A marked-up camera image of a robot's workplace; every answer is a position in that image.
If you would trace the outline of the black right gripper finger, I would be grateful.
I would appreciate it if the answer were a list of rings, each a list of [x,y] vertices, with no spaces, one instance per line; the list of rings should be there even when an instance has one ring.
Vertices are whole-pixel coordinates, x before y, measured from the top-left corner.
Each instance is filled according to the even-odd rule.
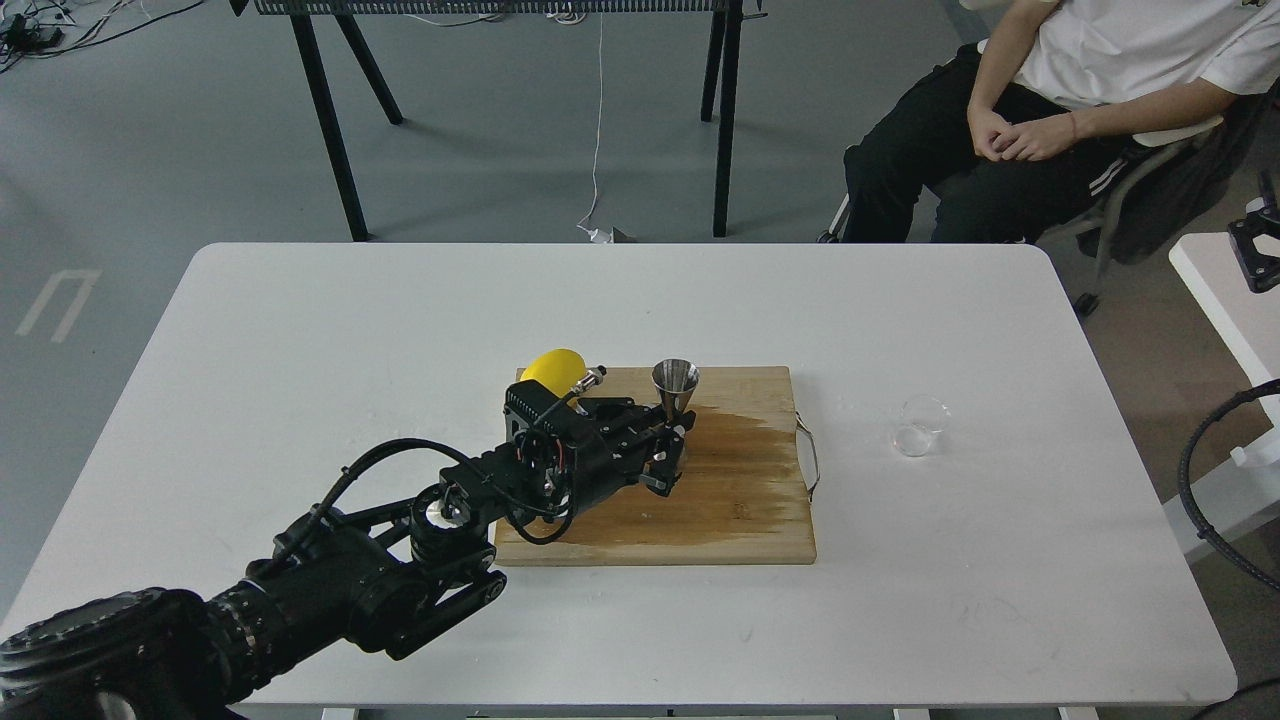
[[[1267,293],[1279,283],[1277,250],[1260,247],[1262,238],[1277,241],[1277,231],[1276,184],[1270,170],[1261,170],[1257,196],[1245,205],[1245,215],[1228,224],[1233,251],[1252,293]]]

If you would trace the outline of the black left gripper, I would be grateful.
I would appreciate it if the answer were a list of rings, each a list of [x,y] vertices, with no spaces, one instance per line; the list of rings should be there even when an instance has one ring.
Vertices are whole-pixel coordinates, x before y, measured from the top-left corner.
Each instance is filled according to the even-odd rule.
[[[691,430],[696,413],[673,416],[660,405],[628,397],[585,398],[581,413],[535,380],[521,380],[506,391],[508,439],[541,482],[550,482],[550,502],[564,495],[575,512],[585,512],[627,486],[644,484],[653,495],[669,497],[680,477],[686,443],[660,439]]]

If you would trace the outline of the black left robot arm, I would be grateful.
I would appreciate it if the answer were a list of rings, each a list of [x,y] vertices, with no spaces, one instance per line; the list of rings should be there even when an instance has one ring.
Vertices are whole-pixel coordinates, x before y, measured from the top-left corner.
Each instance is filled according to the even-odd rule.
[[[338,641],[402,660],[507,585],[489,530],[558,541],[620,489],[662,497],[696,415],[526,379],[506,391],[503,445],[476,457],[430,439],[375,446],[210,600],[159,587],[93,600],[3,643],[5,719],[232,719],[233,705]]]

